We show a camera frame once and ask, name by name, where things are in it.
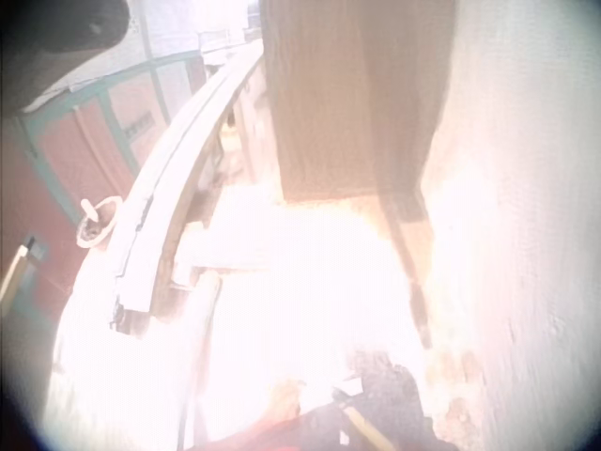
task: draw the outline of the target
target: dark object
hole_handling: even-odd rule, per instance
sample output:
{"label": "dark object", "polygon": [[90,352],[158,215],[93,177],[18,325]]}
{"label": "dark object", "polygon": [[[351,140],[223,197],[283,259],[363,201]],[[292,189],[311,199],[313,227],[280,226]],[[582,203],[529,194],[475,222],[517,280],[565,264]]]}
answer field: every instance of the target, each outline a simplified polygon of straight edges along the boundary
{"label": "dark object", "polygon": [[130,23],[126,0],[13,0],[2,12],[3,117],[117,45]]}

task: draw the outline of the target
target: yellow handle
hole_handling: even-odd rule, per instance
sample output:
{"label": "yellow handle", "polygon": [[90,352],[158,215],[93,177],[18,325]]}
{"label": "yellow handle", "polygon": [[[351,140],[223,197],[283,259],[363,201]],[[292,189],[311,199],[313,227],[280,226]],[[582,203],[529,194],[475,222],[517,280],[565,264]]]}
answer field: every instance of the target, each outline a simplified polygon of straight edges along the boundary
{"label": "yellow handle", "polygon": [[384,434],[376,429],[369,421],[354,407],[344,407],[343,412],[350,422],[373,446],[379,451],[401,451],[397,450]]}
{"label": "yellow handle", "polygon": [[21,280],[27,268],[27,256],[29,255],[29,249],[25,246],[19,246],[15,257],[10,262],[8,271],[2,279],[2,286],[0,286],[0,307],[2,308],[2,318],[8,314],[12,301],[17,294]]}

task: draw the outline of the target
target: wall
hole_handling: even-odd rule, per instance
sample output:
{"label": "wall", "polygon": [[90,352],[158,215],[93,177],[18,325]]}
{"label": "wall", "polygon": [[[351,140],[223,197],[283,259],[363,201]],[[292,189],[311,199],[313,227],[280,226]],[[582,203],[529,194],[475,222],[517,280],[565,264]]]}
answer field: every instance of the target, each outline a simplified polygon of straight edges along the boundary
{"label": "wall", "polygon": [[485,449],[573,449],[598,418],[600,23],[593,2],[460,3],[422,187]]}

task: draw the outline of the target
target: floor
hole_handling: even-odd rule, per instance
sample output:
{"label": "floor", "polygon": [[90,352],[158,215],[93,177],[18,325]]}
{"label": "floor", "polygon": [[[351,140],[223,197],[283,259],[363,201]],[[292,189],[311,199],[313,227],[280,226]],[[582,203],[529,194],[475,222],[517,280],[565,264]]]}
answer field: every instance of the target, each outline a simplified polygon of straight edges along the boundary
{"label": "floor", "polygon": [[[428,301],[435,287],[427,222],[399,225],[414,263],[408,277],[377,196],[287,205],[277,175],[247,177],[235,129],[222,138],[221,196],[209,223],[187,224],[176,257],[180,273],[210,267],[223,279],[207,380],[194,401],[210,439],[249,426],[279,381],[306,384],[305,412],[330,402],[331,386],[349,375],[348,356],[380,350],[411,372],[441,439],[481,449],[470,385],[477,363],[457,340],[456,319]],[[179,315],[153,319],[143,340],[107,333],[103,259],[90,251],[61,321],[44,430],[67,449],[170,449],[185,384],[177,369],[196,326]],[[416,283],[429,350],[411,308]]]}

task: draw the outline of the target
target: white railing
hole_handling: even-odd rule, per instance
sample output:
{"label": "white railing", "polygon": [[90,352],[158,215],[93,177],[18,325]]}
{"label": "white railing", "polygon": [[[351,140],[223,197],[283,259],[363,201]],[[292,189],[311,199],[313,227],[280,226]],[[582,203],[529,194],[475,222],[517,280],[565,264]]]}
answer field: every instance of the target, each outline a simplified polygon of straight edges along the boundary
{"label": "white railing", "polygon": [[262,41],[248,44],[211,77],[177,114],[134,182],[108,249],[114,315],[150,312],[166,294],[196,181],[262,54]]}

